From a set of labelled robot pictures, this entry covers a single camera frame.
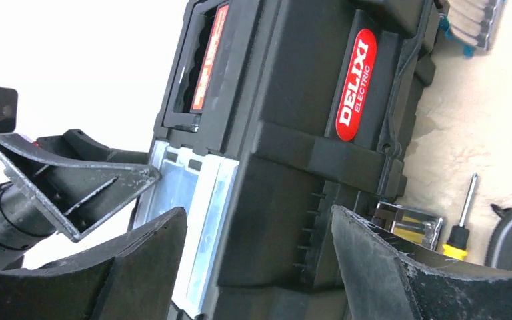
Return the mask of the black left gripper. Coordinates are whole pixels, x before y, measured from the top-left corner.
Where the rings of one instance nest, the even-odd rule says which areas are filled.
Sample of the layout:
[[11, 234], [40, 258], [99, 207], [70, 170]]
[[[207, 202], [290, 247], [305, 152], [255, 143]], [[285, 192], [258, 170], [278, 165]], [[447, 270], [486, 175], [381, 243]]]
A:
[[0, 270], [56, 231], [78, 242], [161, 178], [146, 152], [108, 147], [80, 129], [39, 137], [0, 135]]

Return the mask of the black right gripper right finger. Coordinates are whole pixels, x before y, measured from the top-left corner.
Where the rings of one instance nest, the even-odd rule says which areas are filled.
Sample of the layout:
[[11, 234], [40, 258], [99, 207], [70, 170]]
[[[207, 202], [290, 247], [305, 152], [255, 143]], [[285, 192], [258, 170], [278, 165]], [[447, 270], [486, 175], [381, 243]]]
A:
[[340, 205], [331, 213], [354, 319], [512, 319], [512, 271], [446, 257]]

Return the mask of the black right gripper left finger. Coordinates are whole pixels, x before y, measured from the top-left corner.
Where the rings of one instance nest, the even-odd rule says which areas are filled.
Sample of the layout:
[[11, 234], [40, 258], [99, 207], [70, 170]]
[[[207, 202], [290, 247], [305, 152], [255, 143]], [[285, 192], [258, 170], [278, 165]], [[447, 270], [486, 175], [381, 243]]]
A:
[[0, 271], [0, 319], [165, 319], [186, 232], [176, 207], [44, 267]]

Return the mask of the black plastic toolbox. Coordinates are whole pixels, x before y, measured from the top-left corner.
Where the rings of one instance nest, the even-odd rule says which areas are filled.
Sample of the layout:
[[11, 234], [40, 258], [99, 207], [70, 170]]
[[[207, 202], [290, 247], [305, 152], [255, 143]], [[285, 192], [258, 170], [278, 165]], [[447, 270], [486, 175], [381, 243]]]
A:
[[185, 208], [165, 319], [354, 319], [334, 205], [402, 196], [436, 1], [189, 1], [135, 224]]

